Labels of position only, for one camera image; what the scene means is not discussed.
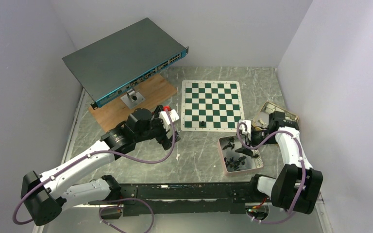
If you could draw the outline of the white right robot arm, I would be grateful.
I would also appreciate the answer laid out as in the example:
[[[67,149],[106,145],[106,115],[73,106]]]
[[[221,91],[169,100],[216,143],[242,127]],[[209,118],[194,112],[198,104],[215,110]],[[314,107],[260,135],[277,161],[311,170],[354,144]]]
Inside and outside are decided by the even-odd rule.
[[[248,188],[253,201],[269,197],[274,207],[292,212],[311,214],[323,182],[323,174],[308,161],[300,140],[298,123],[287,119],[285,113],[269,114],[265,129],[256,130],[249,120],[237,123],[237,138],[241,153],[252,152],[263,145],[277,144],[283,159],[283,168],[277,178],[254,175]]]

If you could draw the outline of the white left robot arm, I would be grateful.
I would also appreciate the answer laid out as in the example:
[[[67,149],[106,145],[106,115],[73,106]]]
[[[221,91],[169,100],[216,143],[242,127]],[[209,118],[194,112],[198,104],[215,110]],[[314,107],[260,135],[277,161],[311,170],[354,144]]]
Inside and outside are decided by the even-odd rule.
[[[121,187],[114,177],[105,175],[91,182],[77,185],[84,176],[121,157],[143,164],[158,164],[169,158],[179,134],[175,122],[176,110],[158,105],[151,112],[137,108],[127,120],[106,132],[87,150],[62,165],[41,174],[30,171],[22,179],[21,201],[13,213],[13,222],[36,226],[53,221],[66,209],[91,201],[113,204],[119,200]],[[155,161],[129,156],[139,142],[155,139],[168,154]]]

